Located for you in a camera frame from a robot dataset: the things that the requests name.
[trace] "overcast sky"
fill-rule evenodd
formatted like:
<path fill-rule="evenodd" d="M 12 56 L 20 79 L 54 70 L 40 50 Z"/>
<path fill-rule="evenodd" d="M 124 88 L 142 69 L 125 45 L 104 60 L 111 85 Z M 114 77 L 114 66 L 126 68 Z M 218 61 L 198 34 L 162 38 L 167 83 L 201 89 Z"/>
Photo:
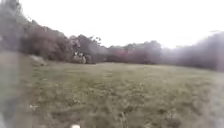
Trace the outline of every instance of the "overcast sky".
<path fill-rule="evenodd" d="M 20 0 L 26 16 L 65 35 L 99 36 L 102 44 L 157 40 L 190 45 L 224 30 L 222 0 Z"/>

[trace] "green grass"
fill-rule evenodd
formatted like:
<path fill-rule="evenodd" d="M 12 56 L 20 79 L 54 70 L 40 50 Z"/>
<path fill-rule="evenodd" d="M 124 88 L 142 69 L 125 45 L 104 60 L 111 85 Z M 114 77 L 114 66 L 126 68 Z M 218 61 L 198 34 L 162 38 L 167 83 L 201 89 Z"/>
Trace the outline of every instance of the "green grass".
<path fill-rule="evenodd" d="M 174 66 L 49 62 L 21 74 L 47 128 L 187 128 L 202 116 L 213 71 Z"/>

